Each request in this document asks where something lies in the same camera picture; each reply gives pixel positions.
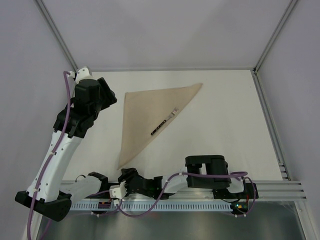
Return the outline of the beige cloth napkin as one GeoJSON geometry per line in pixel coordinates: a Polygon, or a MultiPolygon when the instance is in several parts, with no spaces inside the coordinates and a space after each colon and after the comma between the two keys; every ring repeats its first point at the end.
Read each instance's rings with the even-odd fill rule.
{"type": "Polygon", "coordinates": [[[185,87],[127,92],[117,168],[124,167],[142,152],[192,101],[202,86],[202,83],[196,83],[185,87]],[[174,108],[178,108],[177,114],[151,136],[151,132],[174,108]]]}

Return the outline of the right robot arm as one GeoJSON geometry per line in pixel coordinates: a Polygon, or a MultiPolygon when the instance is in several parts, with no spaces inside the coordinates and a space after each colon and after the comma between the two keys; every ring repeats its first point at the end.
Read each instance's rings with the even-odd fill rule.
{"type": "Polygon", "coordinates": [[[124,184],[126,196],[140,194],[155,200],[167,200],[183,188],[211,190],[218,200],[258,199],[257,185],[248,173],[229,172],[228,167],[222,155],[191,155],[178,173],[147,179],[136,168],[123,168],[118,182],[124,184]]]}

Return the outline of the silver fork black handle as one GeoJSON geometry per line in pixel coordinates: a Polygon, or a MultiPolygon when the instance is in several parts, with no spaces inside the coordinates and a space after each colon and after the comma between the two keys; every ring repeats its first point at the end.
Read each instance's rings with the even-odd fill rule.
{"type": "Polygon", "coordinates": [[[153,136],[167,121],[173,118],[178,111],[179,109],[175,107],[172,112],[150,133],[150,135],[153,136]]]}

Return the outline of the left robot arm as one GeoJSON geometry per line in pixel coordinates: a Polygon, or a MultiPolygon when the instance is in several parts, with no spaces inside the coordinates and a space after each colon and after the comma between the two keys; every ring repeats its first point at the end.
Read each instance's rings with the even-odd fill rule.
{"type": "Polygon", "coordinates": [[[75,86],[75,96],[57,115],[50,147],[32,184],[17,192],[15,201],[60,222],[72,204],[89,197],[104,198],[109,193],[108,177],[89,173],[85,179],[62,187],[70,160],[100,111],[117,102],[104,78],[83,79],[75,86]]]}

